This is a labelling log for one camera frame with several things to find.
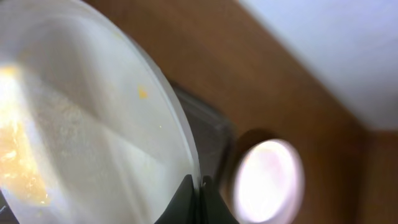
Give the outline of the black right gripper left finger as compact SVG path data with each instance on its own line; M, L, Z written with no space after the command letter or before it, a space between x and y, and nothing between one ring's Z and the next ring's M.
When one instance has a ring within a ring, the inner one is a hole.
M194 224L196 196L192 176L186 175L155 224Z

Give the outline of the cream white plate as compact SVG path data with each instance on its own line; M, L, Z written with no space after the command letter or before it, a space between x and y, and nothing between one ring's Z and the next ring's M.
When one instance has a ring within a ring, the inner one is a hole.
M155 223L198 154L145 51L83 1L1 2L2 194L19 223Z

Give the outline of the pink plate with yellow stain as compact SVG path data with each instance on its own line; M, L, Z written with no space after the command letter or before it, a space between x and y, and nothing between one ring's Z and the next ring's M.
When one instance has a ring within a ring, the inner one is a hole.
M283 139L251 147L233 180L233 212L240 223L291 224L304 195L305 176L296 149Z

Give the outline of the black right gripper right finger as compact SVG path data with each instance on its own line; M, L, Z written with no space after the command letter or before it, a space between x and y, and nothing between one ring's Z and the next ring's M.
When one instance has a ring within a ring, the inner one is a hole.
M202 224L239 224L207 175L200 187L200 221Z

